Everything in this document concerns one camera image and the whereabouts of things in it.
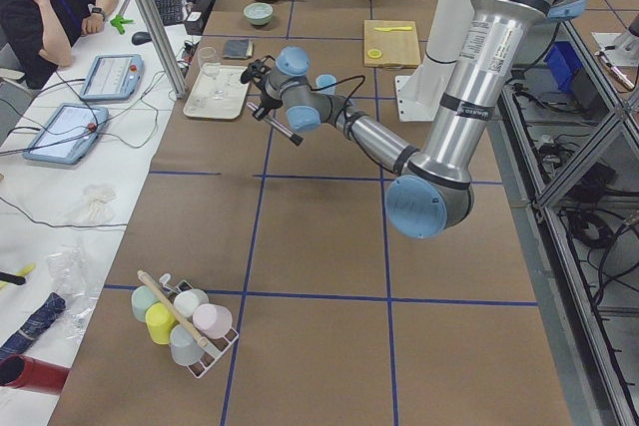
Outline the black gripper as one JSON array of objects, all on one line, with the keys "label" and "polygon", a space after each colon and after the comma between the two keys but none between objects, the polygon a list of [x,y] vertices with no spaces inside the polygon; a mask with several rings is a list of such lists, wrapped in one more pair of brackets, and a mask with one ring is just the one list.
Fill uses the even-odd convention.
[{"label": "black gripper", "polygon": [[256,87],[260,91],[257,115],[267,115],[270,111],[277,110],[283,105],[279,91],[269,81],[260,81],[256,83]]}]

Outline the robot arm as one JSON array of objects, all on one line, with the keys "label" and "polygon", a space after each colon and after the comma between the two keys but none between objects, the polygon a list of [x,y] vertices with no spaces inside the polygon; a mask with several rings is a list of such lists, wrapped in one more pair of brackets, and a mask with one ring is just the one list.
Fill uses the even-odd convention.
[{"label": "robot arm", "polygon": [[261,92],[252,115],[294,143],[322,123],[333,125],[396,178],[385,196],[391,224],[404,235],[430,238],[463,221],[473,207],[468,166],[491,120],[521,42],[544,21],[579,16],[586,0],[468,0],[473,15],[422,149],[359,111],[345,96],[307,78],[300,47],[281,50],[273,66],[253,62],[241,81]]}]

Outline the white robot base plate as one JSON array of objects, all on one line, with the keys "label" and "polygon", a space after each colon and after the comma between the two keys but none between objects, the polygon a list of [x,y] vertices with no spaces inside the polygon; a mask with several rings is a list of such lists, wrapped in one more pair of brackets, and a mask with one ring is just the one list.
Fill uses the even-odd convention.
[{"label": "white robot base plate", "polygon": [[431,122],[441,97],[441,82],[422,72],[394,78],[398,115],[402,122]]}]

